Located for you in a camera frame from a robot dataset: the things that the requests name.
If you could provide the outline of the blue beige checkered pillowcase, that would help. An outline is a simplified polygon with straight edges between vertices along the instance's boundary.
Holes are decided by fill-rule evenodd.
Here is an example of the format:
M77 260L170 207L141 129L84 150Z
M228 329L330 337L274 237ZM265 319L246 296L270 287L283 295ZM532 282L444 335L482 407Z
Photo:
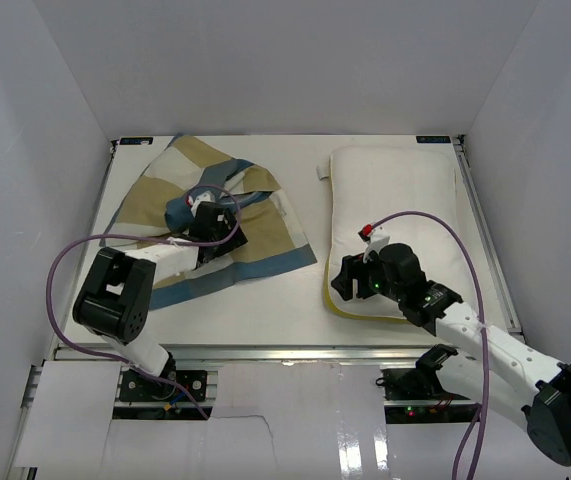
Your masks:
M183 238L194 217L188 201L209 191L240 219L246 242L153 287L153 310L312 265L316 257L295 210L273 174L190 135L177 135L141 173L112 215L102 245L140 249L153 237Z

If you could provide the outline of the white pillow with yellow edge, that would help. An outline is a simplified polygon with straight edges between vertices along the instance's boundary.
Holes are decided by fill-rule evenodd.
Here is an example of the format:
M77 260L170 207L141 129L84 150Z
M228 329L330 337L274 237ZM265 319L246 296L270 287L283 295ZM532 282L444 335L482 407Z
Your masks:
M439 152L417 148L347 146L329 160L332 191L331 247L324 282L328 309L350 319L401 319L397 305L379 295L343 300L330 286L346 255L364 251L358 231L391 214L421 211L453 230L457 221L456 167ZM474 301L473 282L464 256L448 231L436 221L405 216L383 225L392 243L409 245L427 278Z

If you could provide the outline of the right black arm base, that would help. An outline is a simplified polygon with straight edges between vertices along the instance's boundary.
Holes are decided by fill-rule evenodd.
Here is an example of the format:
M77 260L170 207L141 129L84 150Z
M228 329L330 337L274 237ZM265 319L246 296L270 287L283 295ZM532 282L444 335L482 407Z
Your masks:
M450 357L457 358L454 347L438 344L430 348L412 368L381 371L375 381L384 391L385 419L388 425L466 423L477 406L465 397L446 391L436 373Z

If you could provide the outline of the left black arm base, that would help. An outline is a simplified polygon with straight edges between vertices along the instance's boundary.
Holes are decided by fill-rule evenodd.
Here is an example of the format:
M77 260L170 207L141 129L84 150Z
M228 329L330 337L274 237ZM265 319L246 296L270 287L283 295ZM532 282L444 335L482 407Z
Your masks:
M210 386L208 372L174 368L169 371L168 379L181 385L181 388L151 381L136 372L124 370L117 387L113 418L117 420L204 421L205 418L196 409L194 403L187 398L185 392L188 392L206 415L209 415L212 407L205 405L208 400L207 390Z

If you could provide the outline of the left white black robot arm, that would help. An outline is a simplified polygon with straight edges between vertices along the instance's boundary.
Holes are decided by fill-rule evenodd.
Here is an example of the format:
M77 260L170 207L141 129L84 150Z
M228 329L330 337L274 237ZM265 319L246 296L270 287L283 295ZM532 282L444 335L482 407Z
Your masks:
M188 273L245 245L240 221L228 207L199 201L186 236L141 249L104 247L96 254L73 310L73 320L106 340L142 376L142 387L164 399L176 387L170 353L146 328L156 283Z

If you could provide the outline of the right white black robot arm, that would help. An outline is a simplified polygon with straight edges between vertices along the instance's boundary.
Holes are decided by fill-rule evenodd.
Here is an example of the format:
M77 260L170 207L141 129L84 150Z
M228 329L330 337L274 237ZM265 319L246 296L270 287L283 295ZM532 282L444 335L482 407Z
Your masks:
M547 458L571 466L571 362L482 322L458 293L426 277L405 244L344 257L331 286L346 301L386 297L411 324L439 338L416 363L424 396L448 392L484 404L521 428Z

